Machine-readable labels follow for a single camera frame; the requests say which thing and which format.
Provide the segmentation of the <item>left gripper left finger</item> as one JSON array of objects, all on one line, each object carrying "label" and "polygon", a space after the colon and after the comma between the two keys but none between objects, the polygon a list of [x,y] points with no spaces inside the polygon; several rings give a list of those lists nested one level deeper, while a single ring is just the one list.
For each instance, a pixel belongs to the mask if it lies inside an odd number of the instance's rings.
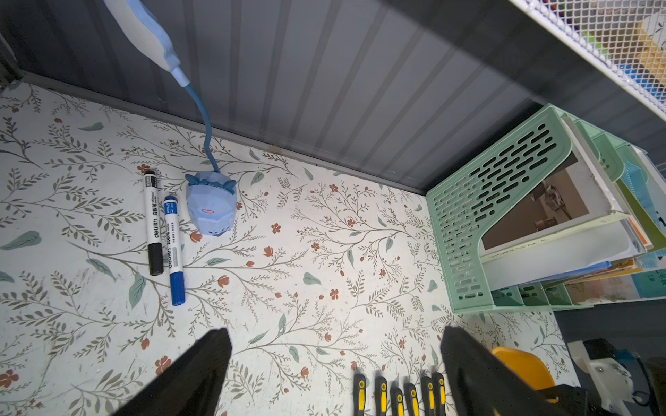
[{"label": "left gripper left finger", "polygon": [[232,355],[227,329],[213,329],[117,415],[214,415]]}]

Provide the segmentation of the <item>yellow black file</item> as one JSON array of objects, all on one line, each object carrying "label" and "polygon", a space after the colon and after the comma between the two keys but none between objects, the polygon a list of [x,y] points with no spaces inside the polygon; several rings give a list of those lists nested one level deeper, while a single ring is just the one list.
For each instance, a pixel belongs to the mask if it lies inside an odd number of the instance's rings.
[{"label": "yellow black file", "polygon": [[421,377],[421,398],[423,414],[425,416],[435,416],[434,383],[432,378],[426,375]]},{"label": "yellow black file", "polygon": [[353,415],[364,416],[366,407],[367,379],[362,373],[355,373],[353,379]]},{"label": "yellow black file", "polygon": [[433,391],[435,395],[435,413],[437,416],[446,416],[446,389],[444,376],[441,373],[433,373]]},{"label": "yellow black file", "polygon": [[407,408],[408,415],[419,416],[420,407],[419,407],[419,399],[416,391],[416,386],[413,383],[408,382],[404,385],[404,388],[405,388],[405,407]]},{"label": "yellow black file", "polygon": [[390,389],[390,405],[392,416],[404,416],[404,394],[399,387]]},{"label": "yellow black file", "polygon": [[383,376],[376,376],[375,384],[376,416],[386,416],[389,408],[388,381]]}]

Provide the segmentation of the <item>yellow storage tray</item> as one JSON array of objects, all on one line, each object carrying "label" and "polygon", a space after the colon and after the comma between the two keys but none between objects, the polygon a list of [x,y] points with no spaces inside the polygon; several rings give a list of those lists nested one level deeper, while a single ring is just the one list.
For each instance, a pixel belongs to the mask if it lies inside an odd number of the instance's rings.
[{"label": "yellow storage tray", "polygon": [[536,355],[505,347],[493,349],[492,354],[532,389],[539,391],[556,386],[546,365]]}]

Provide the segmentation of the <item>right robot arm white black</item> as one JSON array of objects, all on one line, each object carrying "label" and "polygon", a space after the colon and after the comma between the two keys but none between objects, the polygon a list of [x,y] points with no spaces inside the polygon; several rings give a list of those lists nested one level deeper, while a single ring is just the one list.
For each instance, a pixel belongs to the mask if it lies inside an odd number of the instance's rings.
[{"label": "right robot arm white black", "polygon": [[[647,408],[653,415],[665,414],[665,359],[645,361],[635,352],[616,349],[602,338],[567,344],[574,363],[591,376],[597,394],[584,388],[558,385],[542,389],[547,401],[570,415],[629,415],[629,403]],[[634,387],[630,364],[638,365],[647,389]]]}]

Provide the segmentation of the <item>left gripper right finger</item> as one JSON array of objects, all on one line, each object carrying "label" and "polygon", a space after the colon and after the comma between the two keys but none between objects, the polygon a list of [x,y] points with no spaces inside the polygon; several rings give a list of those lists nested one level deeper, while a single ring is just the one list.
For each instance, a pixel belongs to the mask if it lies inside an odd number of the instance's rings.
[{"label": "left gripper right finger", "polygon": [[495,358],[465,329],[447,326],[442,360],[459,415],[563,415]]}]

